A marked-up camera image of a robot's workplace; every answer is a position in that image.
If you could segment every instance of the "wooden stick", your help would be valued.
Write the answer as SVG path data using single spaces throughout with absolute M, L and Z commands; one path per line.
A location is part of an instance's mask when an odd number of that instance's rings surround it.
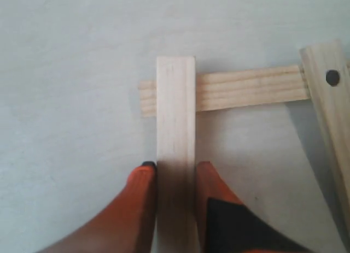
M 317 44 L 300 51 L 337 186 L 345 221 L 350 231 L 350 75 L 341 43 Z M 334 70 L 340 75 L 326 75 Z
M 309 99 L 298 65 L 197 75 L 196 111 Z M 142 115 L 156 115 L 156 82 L 139 83 Z
M 157 59 L 158 252 L 196 252 L 195 59 Z

